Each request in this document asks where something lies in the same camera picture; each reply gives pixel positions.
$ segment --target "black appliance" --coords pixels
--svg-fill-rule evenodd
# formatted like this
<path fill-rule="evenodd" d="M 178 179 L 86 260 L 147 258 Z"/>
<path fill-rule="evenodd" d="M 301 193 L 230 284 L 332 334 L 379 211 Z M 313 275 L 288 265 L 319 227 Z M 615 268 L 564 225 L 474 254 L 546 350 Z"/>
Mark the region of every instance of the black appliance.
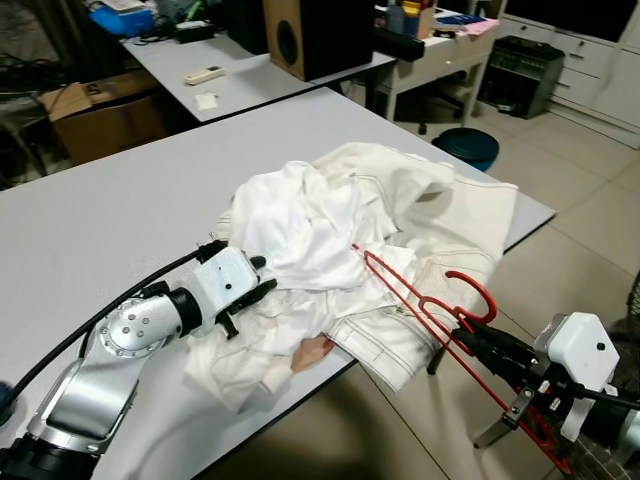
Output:
<path fill-rule="evenodd" d="M 617 42 L 637 0 L 509 0 L 505 12 L 591 37 Z"/>
<path fill-rule="evenodd" d="M 225 9 L 229 38 L 254 55 L 267 53 L 262 0 L 225 0 Z"/>
<path fill-rule="evenodd" d="M 423 41 L 380 27 L 374 30 L 373 49 L 406 62 L 415 62 L 424 56 Z"/>
<path fill-rule="evenodd" d="M 564 52 L 546 43 L 508 36 L 496 40 L 480 100 L 503 112 L 531 118 L 545 110 L 555 88 Z"/>

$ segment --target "white table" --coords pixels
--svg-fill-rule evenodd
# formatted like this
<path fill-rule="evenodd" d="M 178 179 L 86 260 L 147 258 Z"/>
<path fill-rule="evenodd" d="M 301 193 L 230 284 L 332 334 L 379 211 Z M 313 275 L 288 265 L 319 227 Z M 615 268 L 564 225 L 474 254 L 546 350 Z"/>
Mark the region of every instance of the white table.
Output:
<path fill-rule="evenodd" d="M 448 10 L 436 14 L 436 17 L 458 15 Z M 462 126 L 471 118 L 478 97 L 482 77 L 491 55 L 498 27 L 472 37 L 466 33 L 455 38 L 429 37 L 424 41 L 424 56 L 415 62 L 398 60 L 391 73 L 380 81 L 378 90 L 387 93 L 387 119 L 393 121 L 396 99 L 399 94 L 426 85 L 439 78 L 462 70 L 472 70 L 471 90 L 465 100 Z"/>
<path fill-rule="evenodd" d="M 253 55 L 226 35 L 186 44 L 165 40 L 136 45 L 134 40 L 128 40 L 124 47 L 201 122 L 242 113 L 361 72 L 375 72 L 395 62 L 394 58 L 375 52 L 368 64 L 303 82 L 271 63 L 269 54 Z M 184 83 L 185 75 L 212 66 L 224 68 L 226 75 L 196 86 Z M 371 97 L 374 89 L 375 85 L 371 85 Z M 200 110 L 195 96 L 207 92 L 218 96 L 218 107 Z"/>
<path fill-rule="evenodd" d="M 289 160 L 313 161 L 351 141 L 446 160 L 468 177 L 491 180 L 323 88 L 1 192 L 0 378 L 17 382 L 125 288 L 206 241 L 249 177 Z M 506 247 L 553 214 L 519 194 Z M 0 445 L 22 434 L 76 353 L 62 355 L 26 391 L 18 414 L 0 430 Z M 191 478 L 353 362 L 336 349 L 271 403 L 254 397 L 234 416 L 185 384 L 184 353 L 175 342 L 151 359 L 96 480 Z"/>

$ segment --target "speaker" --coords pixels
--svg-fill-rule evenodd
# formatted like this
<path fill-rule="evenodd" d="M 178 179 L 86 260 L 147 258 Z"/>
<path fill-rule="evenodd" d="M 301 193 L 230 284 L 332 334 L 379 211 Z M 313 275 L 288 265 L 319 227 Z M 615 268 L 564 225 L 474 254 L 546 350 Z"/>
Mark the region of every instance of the speaker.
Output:
<path fill-rule="evenodd" d="M 262 0 L 226 0 L 227 34 L 254 55 L 269 51 Z"/>
<path fill-rule="evenodd" d="M 374 0 L 264 0 L 271 61 L 309 81 L 369 63 Z"/>

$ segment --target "pink paper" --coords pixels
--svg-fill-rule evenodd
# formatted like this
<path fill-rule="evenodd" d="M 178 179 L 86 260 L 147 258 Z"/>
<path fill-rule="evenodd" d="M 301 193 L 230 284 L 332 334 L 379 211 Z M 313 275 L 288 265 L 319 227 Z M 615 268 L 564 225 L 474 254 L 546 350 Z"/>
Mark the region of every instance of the pink paper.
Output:
<path fill-rule="evenodd" d="M 467 33 L 468 35 L 482 35 L 484 32 L 491 30 L 496 25 L 500 25 L 500 22 L 498 20 L 487 18 L 484 22 L 465 25 L 465 33 Z"/>

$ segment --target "paper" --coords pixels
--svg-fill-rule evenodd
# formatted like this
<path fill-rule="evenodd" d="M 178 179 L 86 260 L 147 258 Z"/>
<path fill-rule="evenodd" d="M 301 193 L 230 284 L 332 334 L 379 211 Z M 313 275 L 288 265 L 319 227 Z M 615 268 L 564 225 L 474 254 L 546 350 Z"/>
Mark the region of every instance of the paper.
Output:
<path fill-rule="evenodd" d="M 484 22 L 470 23 L 465 25 L 467 35 L 477 36 L 491 30 L 496 25 L 500 25 L 498 20 L 487 18 Z"/>
<path fill-rule="evenodd" d="M 196 103 L 198 104 L 198 110 L 209 110 L 218 106 L 218 97 L 213 93 L 196 95 Z"/>

